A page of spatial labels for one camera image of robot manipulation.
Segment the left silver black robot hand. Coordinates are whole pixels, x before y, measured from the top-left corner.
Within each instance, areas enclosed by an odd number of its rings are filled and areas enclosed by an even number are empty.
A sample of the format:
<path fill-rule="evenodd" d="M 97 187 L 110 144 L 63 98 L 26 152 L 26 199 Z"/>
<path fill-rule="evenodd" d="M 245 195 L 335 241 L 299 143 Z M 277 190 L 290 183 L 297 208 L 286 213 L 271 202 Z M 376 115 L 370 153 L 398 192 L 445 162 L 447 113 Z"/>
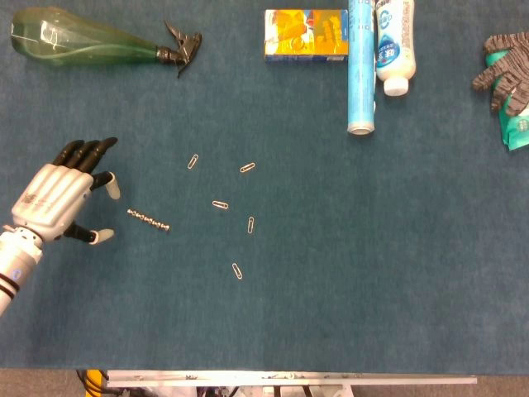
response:
<path fill-rule="evenodd" d="M 55 159 L 38 170 L 12 207 L 13 231 L 37 245 L 69 237 L 96 245 L 114 236 L 112 229 L 88 230 L 75 222 L 95 189 L 104 187 L 111 199 L 121 196 L 110 171 L 94 174 L 116 137 L 102 141 L 71 141 Z"/>

